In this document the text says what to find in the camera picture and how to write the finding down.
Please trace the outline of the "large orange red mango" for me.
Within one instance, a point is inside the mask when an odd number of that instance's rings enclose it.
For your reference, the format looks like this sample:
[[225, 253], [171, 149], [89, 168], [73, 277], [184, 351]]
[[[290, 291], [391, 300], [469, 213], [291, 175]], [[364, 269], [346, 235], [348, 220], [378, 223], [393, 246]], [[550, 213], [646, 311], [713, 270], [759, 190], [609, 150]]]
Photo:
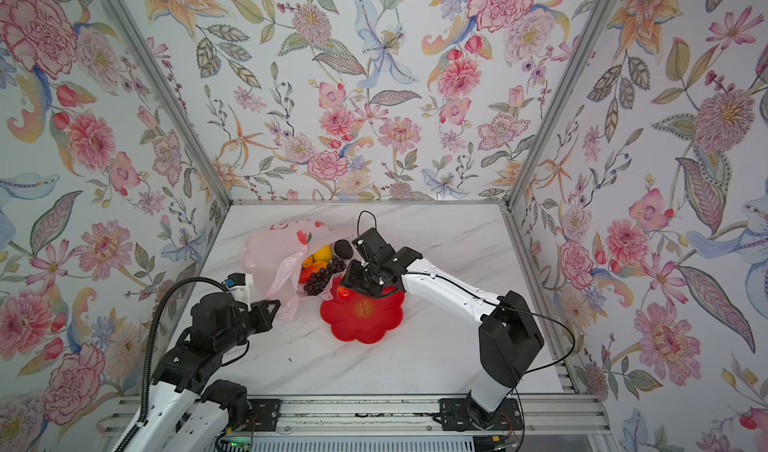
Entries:
[[313, 276], [316, 276], [318, 273], [324, 271], [327, 268], [327, 266], [328, 266], [327, 261], [318, 261], [318, 262], [313, 262], [312, 264], [305, 262], [303, 264], [303, 267], [299, 276], [299, 283], [306, 284], [310, 282]]

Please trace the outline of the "red flower-shaped plate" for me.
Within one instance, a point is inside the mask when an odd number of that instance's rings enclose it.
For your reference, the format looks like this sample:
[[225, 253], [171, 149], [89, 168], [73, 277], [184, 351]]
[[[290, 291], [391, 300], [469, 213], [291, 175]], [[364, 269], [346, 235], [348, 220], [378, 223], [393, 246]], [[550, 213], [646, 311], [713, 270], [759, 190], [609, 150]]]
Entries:
[[351, 301], [342, 302], [337, 297], [338, 287], [342, 287], [340, 277], [331, 282], [332, 299], [320, 307], [320, 317], [338, 341], [376, 344], [402, 323], [404, 292], [384, 299], [369, 299], [354, 292]]

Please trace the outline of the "dark avocado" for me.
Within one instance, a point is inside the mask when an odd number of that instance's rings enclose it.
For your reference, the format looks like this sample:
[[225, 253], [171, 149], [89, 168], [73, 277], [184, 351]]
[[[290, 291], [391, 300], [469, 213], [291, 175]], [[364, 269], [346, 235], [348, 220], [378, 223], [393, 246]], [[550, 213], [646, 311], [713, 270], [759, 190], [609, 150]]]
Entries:
[[354, 257], [354, 249], [349, 241], [338, 240], [333, 246], [334, 254], [342, 260], [348, 261]]

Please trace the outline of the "pink plastic bag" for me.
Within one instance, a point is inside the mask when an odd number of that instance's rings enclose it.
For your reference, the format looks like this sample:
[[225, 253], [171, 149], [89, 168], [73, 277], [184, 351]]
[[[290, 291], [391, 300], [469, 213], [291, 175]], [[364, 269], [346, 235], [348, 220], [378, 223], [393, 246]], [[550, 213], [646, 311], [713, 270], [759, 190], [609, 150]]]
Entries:
[[323, 247], [351, 237], [350, 228], [332, 228], [309, 219], [278, 223], [252, 233], [240, 253], [248, 301], [277, 300], [277, 318], [293, 320], [306, 297], [299, 286], [303, 262]]

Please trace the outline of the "dark purple grape bunch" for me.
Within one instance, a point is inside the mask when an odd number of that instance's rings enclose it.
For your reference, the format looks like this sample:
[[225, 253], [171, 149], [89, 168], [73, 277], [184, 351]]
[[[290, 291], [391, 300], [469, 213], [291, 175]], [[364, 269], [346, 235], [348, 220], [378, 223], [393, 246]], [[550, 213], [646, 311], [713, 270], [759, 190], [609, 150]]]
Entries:
[[300, 284], [303, 286], [303, 291], [308, 296], [320, 295], [330, 283], [331, 279], [342, 273], [346, 269], [346, 262], [340, 258], [333, 258], [328, 262], [327, 268], [312, 277], [312, 280], [306, 284]]

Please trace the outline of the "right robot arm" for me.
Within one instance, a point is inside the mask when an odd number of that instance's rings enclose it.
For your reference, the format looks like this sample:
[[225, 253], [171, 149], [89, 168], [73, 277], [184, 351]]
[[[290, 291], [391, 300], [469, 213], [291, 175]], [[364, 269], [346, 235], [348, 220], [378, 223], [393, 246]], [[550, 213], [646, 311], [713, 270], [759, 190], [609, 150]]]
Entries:
[[488, 430], [544, 348], [544, 337], [525, 298], [483, 291], [441, 270], [409, 247], [395, 250], [370, 228], [352, 240], [359, 257], [351, 260], [341, 285], [368, 299], [403, 292], [424, 299], [477, 333], [481, 372], [462, 403], [460, 414]]

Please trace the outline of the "yellow lemon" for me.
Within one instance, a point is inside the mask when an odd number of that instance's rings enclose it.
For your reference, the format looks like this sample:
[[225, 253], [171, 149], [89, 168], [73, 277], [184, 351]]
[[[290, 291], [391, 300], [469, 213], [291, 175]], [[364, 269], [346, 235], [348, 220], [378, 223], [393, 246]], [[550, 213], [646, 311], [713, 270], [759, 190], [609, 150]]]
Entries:
[[328, 245], [313, 254], [315, 262], [330, 262], [333, 259], [333, 248]]

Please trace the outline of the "small orange red mango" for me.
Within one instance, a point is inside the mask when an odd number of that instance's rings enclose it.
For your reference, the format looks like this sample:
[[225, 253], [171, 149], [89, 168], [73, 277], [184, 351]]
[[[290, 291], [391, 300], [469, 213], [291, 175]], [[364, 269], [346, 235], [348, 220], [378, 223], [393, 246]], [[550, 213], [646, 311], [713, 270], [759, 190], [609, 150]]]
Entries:
[[342, 302], [349, 302], [349, 301], [351, 301], [351, 300], [354, 298], [354, 296], [355, 296], [355, 293], [354, 293], [353, 291], [351, 291], [351, 290], [349, 290], [349, 289], [346, 289], [345, 287], [338, 287], [338, 288], [337, 288], [337, 290], [336, 290], [336, 292], [337, 292], [337, 297], [338, 297], [338, 298], [339, 298], [339, 299], [340, 299]]

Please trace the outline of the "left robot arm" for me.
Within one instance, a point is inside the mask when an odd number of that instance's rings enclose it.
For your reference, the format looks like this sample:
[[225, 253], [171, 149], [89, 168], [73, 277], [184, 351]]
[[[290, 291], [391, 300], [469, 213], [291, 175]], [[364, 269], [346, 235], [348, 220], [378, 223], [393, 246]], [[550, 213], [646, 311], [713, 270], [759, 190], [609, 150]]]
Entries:
[[273, 328], [279, 309], [278, 300], [246, 304], [229, 292], [200, 299], [191, 308], [190, 327], [142, 389], [139, 410], [114, 449], [204, 451], [250, 423], [258, 414], [247, 388], [212, 377], [230, 350]]

